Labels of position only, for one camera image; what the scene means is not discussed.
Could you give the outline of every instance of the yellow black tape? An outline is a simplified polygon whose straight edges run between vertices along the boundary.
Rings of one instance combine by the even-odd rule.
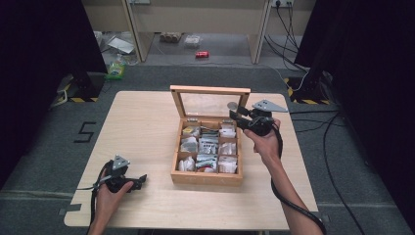
[[[76,90],[78,89],[76,85],[71,86],[72,83],[70,82],[64,90],[67,91],[68,94],[68,101],[69,102],[75,102],[75,103],[84,103],[84,102],[97,102],[98,97],[76,97]],[[58,101],[63,101],[64,97],[59,98]]]
[[[290,97],[291,102],[298,103],[298,104],[307,104],[307,105],[329,105],[330,102],[326,98],[324,91],[321,90],[320,92],[304,92],[301,90],[294,91],[290,86],[290,79],[284,78],[284,81],[288,84],[288,95]]]

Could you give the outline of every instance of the hand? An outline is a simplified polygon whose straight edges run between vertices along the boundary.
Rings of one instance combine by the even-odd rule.
[[[118,192],[112,193],[105,183],[100,185],[97,194],[95,218],[88,234],[102,234],[125,193],[132,187],[133,182],[125,183]]]
[[[274,119],[274,126],[279,129],[281,121]],[[280,164],[279,148],[277,136],[274,131],[270,131],[265,136],[258,136],[252,131],[245,129],[245,135],[254,141],[254,152],[259,153],[262,162],[270,168],[272,165]]]

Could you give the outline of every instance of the forearm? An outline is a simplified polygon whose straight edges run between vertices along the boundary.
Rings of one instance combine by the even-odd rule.
[[[102,235],[106,230],[108,220],[95,218],[89,226],[88,235]]]
[[[281,162],[274,162],[267,167],[271,174],[272,181],[280,195],[293,204],[308,211],[308,208],[298,195]],[[304,214],[292,209],[284,203],[282,203],[282,208],[292,234],[322,234],[318,225]]]

